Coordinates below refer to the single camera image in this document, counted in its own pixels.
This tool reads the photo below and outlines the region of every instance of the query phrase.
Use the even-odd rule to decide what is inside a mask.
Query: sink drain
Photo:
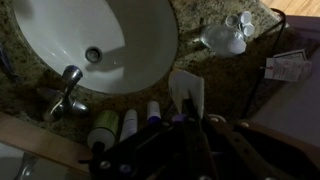
[[[86,50],[86,59],[92,63],[100,62],[102,59],[102,52],[97,47],[89,47]]]

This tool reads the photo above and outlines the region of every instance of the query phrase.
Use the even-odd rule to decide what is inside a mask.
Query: granite countertop
[[[125,95],[96,93],[77,86],[73,95],[92,110],[89,117],[66,117],[57,122],[43,122],[44,102],[37,87],[56,88],[60,76],[36,55],[23,37],[12,9],[13,0],[0,0],[0,40],[17,72],[23,76],[20,85],[11,84],[0,73],[0,111],[44,128],[73,141],[85,143],[95,115],[102,110],[114,110],[123,119],[129,108],[139,114],[139,127],[146,125],[146,108],[150,100],[158,101],[162,113],[172,100],[168,92],[167,73],[155,85]],[[205,79],[205,107],[210,113],[226,119],[240,115],[250,87],[256,80],[257,69],[271,50],[274,36],[263,43],[252,41],[278,22],[277,16],[258,0],[171,0],[179,30],[179,47],[172,68],[180,68]],[[253,14],[255,34],[247,41],[247,51],[235,58],[220,59],[210,54],[198,40],[203,25],[222,23],[227,15],[243,11]]]

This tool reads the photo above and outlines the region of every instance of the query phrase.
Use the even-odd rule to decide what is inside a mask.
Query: wooden edge
[[[307,157],[314,163],[314,165],[317,166],[318,169],[320,169],[320,148],[317,146],[314,146],[312,144],[303,142],[299,139],[296,139],[294,137],[290,137],[288,135],[285,135],[279,131],[270,129],[268,127],[262,126],[260,124],[251,122],[251,121],[239,121],[238,124],[241,126],[241,122],[246,122],[249,124],[249,129],[263,133],[269,137],[272,137],[274,139],[278,139],[282,142],[285,142],[293,147],[296,147],[303,151]]]
[[[88,165],[78,163],[80,159],[92,158],[88,147],[2,112],[0,112],[0,141],[76,171],[88,173]]]

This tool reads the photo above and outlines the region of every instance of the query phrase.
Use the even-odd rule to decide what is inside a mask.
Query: bottle
[[[225,25],[210,24],[202,29],[200,40],[221,57],[233,57],[246,50],[243,33]]]
[[[120,135],[120,142],[132,136],[138,131],[138,114],[134,109],[126,112],[124,117],[122,131]]]
[[[118,124],[119,116],[114,111],[103,111],[98,115],[87,138],[94,153],[104,152],[114,145]]]
[[[152,124],[161,120],[159,103],[156,101],[150,101],[148,103],[148,124]]]

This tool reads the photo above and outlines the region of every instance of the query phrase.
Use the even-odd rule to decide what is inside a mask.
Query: faucet
[[[74,65],[67,66],[63,72],[58,90],[50,88],[37,88],[38,94],[49,102],[43,113],[45,121],[57,121],[66,113],[85,115],[88,108],[70,96],[71,91],[82,78],[81,70]]]
[[[14,180],[23,180],[25,177],[30,176],[33,173],[33,166],[37,161],[38,157],[23,153],[21,166]]]

